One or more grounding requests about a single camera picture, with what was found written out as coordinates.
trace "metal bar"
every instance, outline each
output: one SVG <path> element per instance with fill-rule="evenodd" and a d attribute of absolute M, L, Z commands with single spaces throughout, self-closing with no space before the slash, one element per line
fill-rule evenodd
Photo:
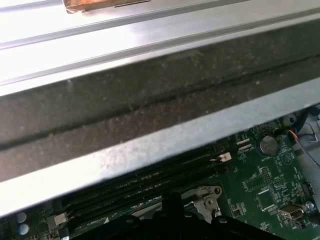
<path fill-rule="evenodd" d="M 4 12 L 0 82 L 19 84 L 1 94 L 319 19 L 319 8 L 315 0 L 154 0 L 84 16 L 62 5 Z"/>
<path fill-rule="evenodd" d="M 314 105 L 319 101 L 319 89 L 320 78 L 317 78 L 107 149 L 4 181 L 0 184 L 2 203 L 0 216 L 115 178 Z"/>

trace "green circuit board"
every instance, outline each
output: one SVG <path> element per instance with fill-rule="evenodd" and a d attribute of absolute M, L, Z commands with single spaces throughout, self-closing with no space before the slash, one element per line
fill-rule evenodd
<path fill-rule="evenodd" d="M 320 226 L 309 222 L 309 216 L 318 212 L 315 205 L 314 209 L 305 209 L 303 217 L 299 219 L 301 224 L 279 213 L 279 209 L 285 206 L 305 205 L 308 201 L 314 203 L 313 197 L 303 188 L 306 180 L 288 136 L 283 132 L 274 134 L 281 127 L 281 121 L 274 120 L 205 146 L 207 153 L 203 158 L 191 157 L 189 161 L 202 161 L 201 168 L 197 171 L 201 170 L 206 174 L 201 177 L 198 174 L 194 181 L 168 190 L 183 193 L 197 186 L 219 185 L 223 193 L 217 201 L 223 215 L 236 218 L 286 240 L 320 239 Z M 273 135 L 276 139 L 279 149 L 275 156 L 267 156 L 259 150 L 258 143 L 265 135 Z M 221 164 L 219 171 L 211 173 L 211 158 L 225 153 L 230 153 L 231 159 Z M 151 177 L 156 177 L 157 171 L 145 180 L 149 181 Z M 171 181 L 178 181 L 180 176 L 184 175 L 174 174 L 174 178 L 170 178 Z M 101 191 L 106 191 L 108 188 L 108 186 L 101 188 Z M 136 202 L 120 210 L 81 222 L 72 229 L 70 239 L 160 201 L 161 197 L 156 195 L 146 198 L 143 202 Z M 59 236 L 61 226 L 55 229 L 47 226 L 48 217 L 55 214 L 52 206 L 49 202 L 24 211 L 27 215 L 24 224 L 30 227 L 26 235 L 18 234 L 21 224 L 17 223 L 15 215 L 0 219 L 0 240 L 61 239 Z"/>
<path fill-rule="evenodd" d="M 210 179 L 211 184 L 223 188 L 218 199 L 222 214 L 286 240 L 319 239 L 320 227 L 307 219 L 307 215 L 317 209 L 306 211 L 302 220 L 304 229 L 278 211 L 294 203 L 313 201 L 302 187 L 306 180 L 289 139 L 285 135 L 278 136 L 278 155 L 265 157 L 257 151 L 254 145 L 256 138 L 252 133 L 243 133 L 253 144 L 233 155 L 233 164 L 228 167 L 227 174 Z"/>

